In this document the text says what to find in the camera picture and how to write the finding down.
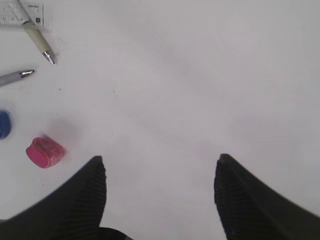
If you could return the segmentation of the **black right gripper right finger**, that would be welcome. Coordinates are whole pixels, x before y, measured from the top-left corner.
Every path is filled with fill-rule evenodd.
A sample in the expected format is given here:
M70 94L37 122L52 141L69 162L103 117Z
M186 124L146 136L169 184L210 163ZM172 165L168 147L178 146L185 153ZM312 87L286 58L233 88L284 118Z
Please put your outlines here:
M228 240L318 240L320 218L283 197L223 153L214 203Z

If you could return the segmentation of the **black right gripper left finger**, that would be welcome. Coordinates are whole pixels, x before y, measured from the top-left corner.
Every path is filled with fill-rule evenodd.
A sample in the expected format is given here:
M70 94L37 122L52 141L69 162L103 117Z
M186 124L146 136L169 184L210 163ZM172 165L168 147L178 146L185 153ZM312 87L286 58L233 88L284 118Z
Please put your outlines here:
M0 224L2 240L97 240L107 199L101 156L50 195Z

